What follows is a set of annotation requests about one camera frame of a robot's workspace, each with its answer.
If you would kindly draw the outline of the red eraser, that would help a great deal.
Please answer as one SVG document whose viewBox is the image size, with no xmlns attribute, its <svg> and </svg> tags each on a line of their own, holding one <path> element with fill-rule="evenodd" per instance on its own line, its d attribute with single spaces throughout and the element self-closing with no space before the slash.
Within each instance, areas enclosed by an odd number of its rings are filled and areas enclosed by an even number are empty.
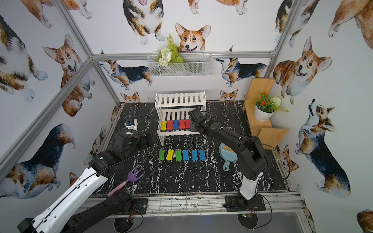
<svg viewBox="0 0 373 233">
<path fill-rule="evenodd" d="M 173 131 L 173 120 L 167 121 L 167 131 Z"/>
<path fill-rule="evenodd" d="M 190 130 L 191 129 L 191 119 L 185 120 L 185 129 Z"/>
<path fill-rule="evenodd" d="M 185 130 L 185 129 L 186 129 L 185 120 L 184 119 L 179 120 L 179 130 Z"/>
</svg>

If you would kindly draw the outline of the light blue eraser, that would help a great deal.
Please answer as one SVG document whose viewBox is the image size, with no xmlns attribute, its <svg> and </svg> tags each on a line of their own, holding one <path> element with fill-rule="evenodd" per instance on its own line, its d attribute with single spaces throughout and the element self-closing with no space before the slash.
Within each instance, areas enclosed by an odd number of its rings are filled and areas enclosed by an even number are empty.
<svg viewBox="0 0 373 233">
<path fill-rule="evenodd" d="M 183 161 L 188 161 L 189 160 L 188 150 L 183 150 L 182 151 L 182 156 L 183 156 Z"/>
<path fill-rule="evenodd" d="M 200 160 L 205 161 L 207 159 L 205 150 L 199 150 L 198 152 L 199 152 Z"/>
<path fill-rule="evenodd" d="M 198 158 L 198 151 L 197 150 L 192 150 L 191 153 L 192 153 L 192 161 L 193 162 L 198 161 L 199 160 L 199 158 Z"/>
</svg>

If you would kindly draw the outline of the yellow eraser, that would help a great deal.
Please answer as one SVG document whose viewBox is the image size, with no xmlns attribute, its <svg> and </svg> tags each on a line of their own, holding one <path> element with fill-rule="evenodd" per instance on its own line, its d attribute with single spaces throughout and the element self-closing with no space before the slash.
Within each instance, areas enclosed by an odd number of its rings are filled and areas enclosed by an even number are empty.
<svg viewBox="0 0 373 233">
<path fill-rule="evenodd" d="M 173 159 L 174 150 L 168 150 L 166 160 L 171 161 Z"/>
<path fill-rule="evenodd" d="M 162 121 L 160 126 L 161 132 L 167 131 L 167 121 Z"/>
</svg>

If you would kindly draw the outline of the green eraser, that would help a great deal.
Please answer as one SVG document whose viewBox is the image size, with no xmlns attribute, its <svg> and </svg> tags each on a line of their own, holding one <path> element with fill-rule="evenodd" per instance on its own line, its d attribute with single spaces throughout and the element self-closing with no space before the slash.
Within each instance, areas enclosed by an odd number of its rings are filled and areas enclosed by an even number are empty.
<svg viewBox="0 0 373 233">
<path fill-rule="evenodd" d="M 165 150 L 160 150 L 158 154 L 158 161 L 164 161 L 165 160 Z"/>
<path fill-rule="evenodd" d="M 175 151 L 175 156 L 176 156 L 176 161 L 177 162 L 181 162 L 183 160 L 182 151 L 181 150 L 176 150 Z"/>
</svg>

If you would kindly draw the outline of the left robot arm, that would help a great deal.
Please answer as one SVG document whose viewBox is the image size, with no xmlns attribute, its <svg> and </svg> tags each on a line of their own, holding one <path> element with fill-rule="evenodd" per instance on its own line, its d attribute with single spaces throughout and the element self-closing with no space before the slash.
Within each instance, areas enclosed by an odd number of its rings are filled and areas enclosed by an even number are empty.
<svg viewBox="0 0 373 233">
<path fill-rule="evenodd" d="M 19 225 L 21 233 L 83 233 L 106 217 L 132 212 L 133 197 L 118 185 L 99 204 L 77 214 L 77 209 L 90 195 L 114 175 L 116 167 L 132 159 L 140 150 L 154 144 L 152 133 L 140 134 L 138 121 L 127 119 L 114 142 L 97 153 L 76 182 L 48 209 Z"/>
</svg>

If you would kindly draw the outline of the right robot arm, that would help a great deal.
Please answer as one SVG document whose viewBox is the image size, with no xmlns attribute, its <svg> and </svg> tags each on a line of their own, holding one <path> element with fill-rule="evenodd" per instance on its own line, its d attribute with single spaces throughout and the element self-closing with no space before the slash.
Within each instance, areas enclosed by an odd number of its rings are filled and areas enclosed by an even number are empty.
<svg viewBox="0 0 373 233">
<path fill-rule="evenodd" d="M 235 133 L 219 120 L 203 115 L 200 108 L 189 111 L 188 115 L 199 133 L 219 140 L 236 153 L 242 173 L 237 201 L 240 208 L 246 209 L 257 194 L 258 182 L 270 160 L 261 141 L 255 136 L 247 137 Z"/>
</svg>

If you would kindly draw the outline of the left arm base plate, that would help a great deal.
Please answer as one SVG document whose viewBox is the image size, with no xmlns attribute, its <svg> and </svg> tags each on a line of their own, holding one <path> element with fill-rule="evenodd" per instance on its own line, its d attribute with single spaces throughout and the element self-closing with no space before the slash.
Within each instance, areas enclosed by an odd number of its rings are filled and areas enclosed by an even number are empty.
<svg viewBox="0 0 373 233">
<path fill-rule="evenodd" d="M 134 198 L 131 200 L 129 213 L 145 215 L 148 207 L 148 198 Z"/>
</svg>

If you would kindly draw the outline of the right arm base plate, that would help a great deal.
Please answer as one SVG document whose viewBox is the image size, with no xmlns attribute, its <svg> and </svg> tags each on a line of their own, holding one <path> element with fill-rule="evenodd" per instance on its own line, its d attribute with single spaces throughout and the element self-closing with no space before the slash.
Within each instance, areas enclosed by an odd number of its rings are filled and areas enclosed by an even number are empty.
<svg viewBox="0 0 373 233">
<path fill-rule="evenodd" d="M 225 203 L 223 204 L 223 208 L 225 208 L 227 212 L 251 212 L 253 210 L 266 210 L 265 202 L 261 195 L 255 195 L 250 200 L 246 200 L 242 196 L 226 196 L 224 200 Z"/>
</svg>

